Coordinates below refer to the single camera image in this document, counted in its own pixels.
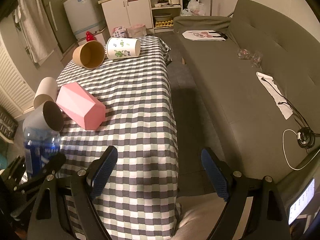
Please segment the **smartphone with lit screen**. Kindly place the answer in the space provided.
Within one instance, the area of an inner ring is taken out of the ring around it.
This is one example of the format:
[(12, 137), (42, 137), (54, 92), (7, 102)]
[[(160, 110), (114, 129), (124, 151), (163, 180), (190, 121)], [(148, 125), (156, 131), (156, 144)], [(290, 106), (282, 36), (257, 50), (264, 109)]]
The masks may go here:
[(290, 205), (288, 211), (288, 223), (291, 225), (302, 211), (311, 202), (315, 195), (315, 178), (312, 178), (304, 191), (297, 197), (297, 199)]

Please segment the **white paper sheet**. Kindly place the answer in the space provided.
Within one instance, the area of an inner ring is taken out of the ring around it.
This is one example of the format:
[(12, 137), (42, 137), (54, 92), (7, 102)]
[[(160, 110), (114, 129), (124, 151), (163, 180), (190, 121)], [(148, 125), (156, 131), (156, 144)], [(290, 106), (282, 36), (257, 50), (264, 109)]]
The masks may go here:
[(274, 83), (273, 77), (261, 72), (256, 72), (256, 76), (260, 83), (269, 92), (270, 96), (272, 96), (272, 98), (274, 99), (276, 106), (281, 111), (285, 120), (287, 120), (293, 114), (293, 110), (289, 105), (289, 102), (281, 94), (278, 86)]

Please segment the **white tissue pack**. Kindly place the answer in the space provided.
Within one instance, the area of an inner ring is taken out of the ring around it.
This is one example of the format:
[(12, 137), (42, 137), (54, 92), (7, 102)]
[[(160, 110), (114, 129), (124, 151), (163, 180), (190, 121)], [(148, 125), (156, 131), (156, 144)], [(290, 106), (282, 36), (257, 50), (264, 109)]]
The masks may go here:
[(113, 31), (112, 35), (115, 38), (126, 38), (127, 37), (126, 28), (123, 26), (115, 27), (112, 31)]

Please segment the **brown paper cup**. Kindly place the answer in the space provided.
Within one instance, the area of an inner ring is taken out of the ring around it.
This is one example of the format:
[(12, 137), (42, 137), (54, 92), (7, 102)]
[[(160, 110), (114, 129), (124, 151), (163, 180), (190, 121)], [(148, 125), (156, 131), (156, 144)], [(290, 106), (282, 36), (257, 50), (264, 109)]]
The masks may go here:
[(94, 70), (103, 63), (105, 55), (105, 48), (100, 42), (88, 41), (73, 51), (73, 62), (80, 67)]

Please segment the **pink lined waste bin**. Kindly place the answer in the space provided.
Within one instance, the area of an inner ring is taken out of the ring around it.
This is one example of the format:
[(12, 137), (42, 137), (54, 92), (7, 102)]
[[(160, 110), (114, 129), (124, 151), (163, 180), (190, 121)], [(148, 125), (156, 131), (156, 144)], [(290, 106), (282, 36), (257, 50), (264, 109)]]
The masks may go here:
[(147, 35), (145, 24), (137, 24), (127, 28), (129, 38), (143, 37)]

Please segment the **grey white checkered tablecloth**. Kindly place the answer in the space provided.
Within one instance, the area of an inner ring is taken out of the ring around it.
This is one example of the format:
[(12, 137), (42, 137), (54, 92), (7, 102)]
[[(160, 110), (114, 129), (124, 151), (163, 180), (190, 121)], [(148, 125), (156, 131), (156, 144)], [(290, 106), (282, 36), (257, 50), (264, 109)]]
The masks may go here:
[(102, 102), (105, 121), (86, 131), (65, 116), (61, 176), (87, 168), (108, 146), (117, 164), (95, 209), (113, 239), (170, 239), (180, 214), (178, 146), (168, 65), (169, 46), (156, 36), (140, 39), (140, 56), (108, 60), (95, 70), (70, 61), (57, 83), (77, 82)]

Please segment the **grey plastic cup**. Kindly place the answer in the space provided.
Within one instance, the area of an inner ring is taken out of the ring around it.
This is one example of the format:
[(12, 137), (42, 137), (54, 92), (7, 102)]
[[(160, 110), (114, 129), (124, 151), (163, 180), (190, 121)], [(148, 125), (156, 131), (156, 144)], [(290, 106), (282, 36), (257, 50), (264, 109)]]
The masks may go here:
[(53, 101), (45, 101), (33, 110), (23, 122), (23, 134), (31, 131), (60, 132), (64, 120), (59, 106)]

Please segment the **white printed paper cup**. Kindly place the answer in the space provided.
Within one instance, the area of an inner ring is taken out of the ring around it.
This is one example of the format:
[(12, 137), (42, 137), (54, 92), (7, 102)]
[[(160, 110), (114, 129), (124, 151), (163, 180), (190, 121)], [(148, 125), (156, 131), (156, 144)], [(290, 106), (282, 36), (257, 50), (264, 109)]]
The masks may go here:
[(106, 44), (106, 55), (109, 60), (139, 57), (140, 40), (137, 38), (111, 37)]

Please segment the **white plastic bag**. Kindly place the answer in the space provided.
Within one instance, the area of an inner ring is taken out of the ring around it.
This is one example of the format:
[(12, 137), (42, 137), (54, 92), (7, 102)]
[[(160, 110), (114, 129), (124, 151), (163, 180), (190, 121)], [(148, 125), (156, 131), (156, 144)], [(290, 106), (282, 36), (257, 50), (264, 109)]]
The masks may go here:
[(205, 16), (206, 8), (200, 0), (190, 0), (186, 9), (183, 9), (180, 16)]

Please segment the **white louvered wardrobe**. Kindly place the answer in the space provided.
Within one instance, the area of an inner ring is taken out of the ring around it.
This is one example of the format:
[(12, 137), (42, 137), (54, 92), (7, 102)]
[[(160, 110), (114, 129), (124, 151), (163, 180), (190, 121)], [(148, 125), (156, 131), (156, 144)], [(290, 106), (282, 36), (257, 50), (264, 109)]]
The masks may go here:
[(1, 107), (13, 118), (18, 118), (33, 108), (35, 92), (16, 68), (1, 37)]

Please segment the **white kitchen cabinet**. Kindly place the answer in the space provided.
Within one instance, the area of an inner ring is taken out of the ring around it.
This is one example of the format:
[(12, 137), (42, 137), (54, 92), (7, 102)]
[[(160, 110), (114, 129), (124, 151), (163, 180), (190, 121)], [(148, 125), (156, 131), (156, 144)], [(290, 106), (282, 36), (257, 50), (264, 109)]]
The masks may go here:
[(100, 0), (110, 35), (116, 27), (128, 28), (144, 24), (146, 32), (153, 34), (151, 0)]

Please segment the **clear crumpled plastic wrap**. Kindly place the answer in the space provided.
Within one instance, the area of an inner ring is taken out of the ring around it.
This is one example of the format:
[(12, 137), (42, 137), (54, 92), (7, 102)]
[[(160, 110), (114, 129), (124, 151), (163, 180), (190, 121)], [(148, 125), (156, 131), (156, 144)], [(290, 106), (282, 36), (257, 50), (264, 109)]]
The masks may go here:
[(238, 49), (237, 56), (241, 60), (248, 60), (252, 67), (260, 68), (263, 54), (260, 51), (250, 52), (247, 49)]

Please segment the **grey green sofa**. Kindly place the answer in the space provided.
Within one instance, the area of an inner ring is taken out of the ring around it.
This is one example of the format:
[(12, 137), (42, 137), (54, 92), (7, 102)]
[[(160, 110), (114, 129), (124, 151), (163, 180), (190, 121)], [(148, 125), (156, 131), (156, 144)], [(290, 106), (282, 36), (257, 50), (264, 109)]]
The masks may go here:
[[(188, 30), (214, 30), (226, 41), (191, 41)], [(285, 206), (312, 178), (319, 181), (319, 144), (299, 147), (307, 121), (319, 132), (319, 42), (298, 23), (252, 0), (238, 0), (232, 17), (178, 16), (174, 33), (193, 75), (227, 164), (251, 178), (271, 176)], [(237, 56), (260, 51), (260, 68)], [(285, 120), (256, 72), (272, 76), (293, 114)]]

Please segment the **pink faceted cup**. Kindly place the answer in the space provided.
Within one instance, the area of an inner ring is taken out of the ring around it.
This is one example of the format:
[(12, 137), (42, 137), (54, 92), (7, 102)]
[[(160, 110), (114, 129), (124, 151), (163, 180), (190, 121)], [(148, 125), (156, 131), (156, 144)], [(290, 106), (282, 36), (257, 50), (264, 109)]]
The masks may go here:
[(77, 82), (60, 88), (56, 104), (86, 131), (96, 131), (105, 120), (106, 106)]

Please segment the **hanging beige towel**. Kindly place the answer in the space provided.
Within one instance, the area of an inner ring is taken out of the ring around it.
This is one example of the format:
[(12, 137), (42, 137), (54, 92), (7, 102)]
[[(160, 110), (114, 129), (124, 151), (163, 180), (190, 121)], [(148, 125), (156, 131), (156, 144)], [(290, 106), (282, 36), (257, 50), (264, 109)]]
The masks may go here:
[(17, 0), (15, 21), (22, 28), (25, 40), (35, 63), (45, 60), (57, 47), (41, 0)]

